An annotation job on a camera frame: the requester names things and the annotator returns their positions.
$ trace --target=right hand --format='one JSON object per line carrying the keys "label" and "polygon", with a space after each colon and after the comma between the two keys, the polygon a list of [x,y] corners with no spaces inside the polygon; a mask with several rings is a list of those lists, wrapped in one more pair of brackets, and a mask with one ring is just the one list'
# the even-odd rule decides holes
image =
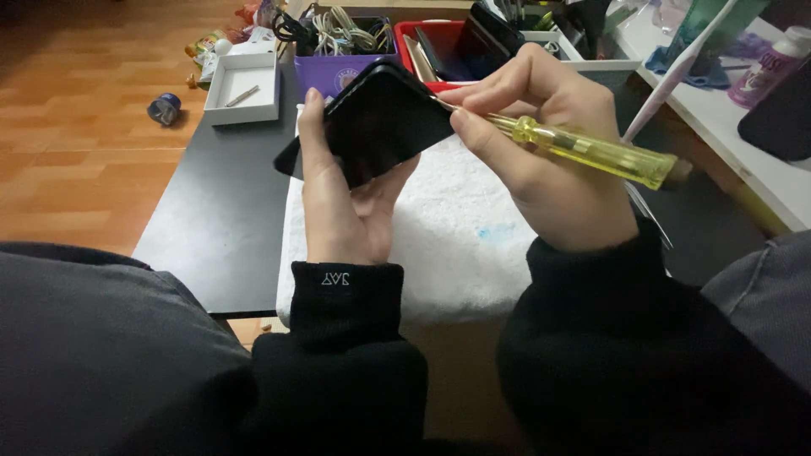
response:
{"label": "right hand", "polygon": [[520,112],[541,123],[566,124],[619,141],[614,98],[607,88],[529,43],[481,82],[439,97],[463,107],[451,116],[453,130],[496,173],[521,215],[554,248],[599,250],[638,235],[621,178],[551,153],[527,152],[473,114]]}

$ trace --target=left hand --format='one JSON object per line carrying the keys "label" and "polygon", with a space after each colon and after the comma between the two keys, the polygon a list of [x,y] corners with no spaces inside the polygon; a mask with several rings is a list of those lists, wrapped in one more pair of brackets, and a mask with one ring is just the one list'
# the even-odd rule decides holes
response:
{"label": "left hand", "polygon": [[324,138],[324,99],[314,88],[307,92],[298,133],[307,263],[386,263],[392,251],[394,203],[419,156],[350,192]]}

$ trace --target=blue stain on towel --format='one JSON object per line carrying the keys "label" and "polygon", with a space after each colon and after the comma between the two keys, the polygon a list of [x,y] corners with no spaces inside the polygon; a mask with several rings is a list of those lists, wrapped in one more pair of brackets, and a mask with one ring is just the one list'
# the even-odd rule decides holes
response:
{"label": "blue stain on towel", "polygon": [[515,231],[515,223],[499,223],[494,226],[484,226],[478,228],[476,235],[482,241],[489,243],[502,243],[507,239],[512,238]]}

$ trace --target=white bottle cap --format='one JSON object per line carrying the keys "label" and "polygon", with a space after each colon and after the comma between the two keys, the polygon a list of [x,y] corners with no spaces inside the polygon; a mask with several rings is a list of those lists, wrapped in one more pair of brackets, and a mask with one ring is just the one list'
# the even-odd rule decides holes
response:
{"label": "white bottle cap", "polygon": [[803,51],[808,52],[811,50],[811,28],[800,27],[799,25],[789,27],[786,30],[786,38],[793,41]]}

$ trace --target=white shelf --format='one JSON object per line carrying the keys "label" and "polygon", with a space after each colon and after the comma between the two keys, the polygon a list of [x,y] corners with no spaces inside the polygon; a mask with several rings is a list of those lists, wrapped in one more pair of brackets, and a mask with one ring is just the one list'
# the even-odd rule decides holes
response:
{"label": "white shelf", "polygon": [[[609,8],[619,6],[615,0]],[[657,45],[669,45],[671,38],[651,23],[653,8],[623,22],[615,38],[630,58],[643,62]],[[771,41],[783,34],[758,18],[749,26],[750,32]],[[745,70],[729,71],[730,79],[739,79]],[[637,71],[651,86],[661,76],[640,67]],[[738,123],[748,112],[734,105],[723,90],[700,89],[679,84],[667,103],[682,119],[775,211],[791,230],[811,228],[811,160],[788,164],[743,141],[738,135]]]}

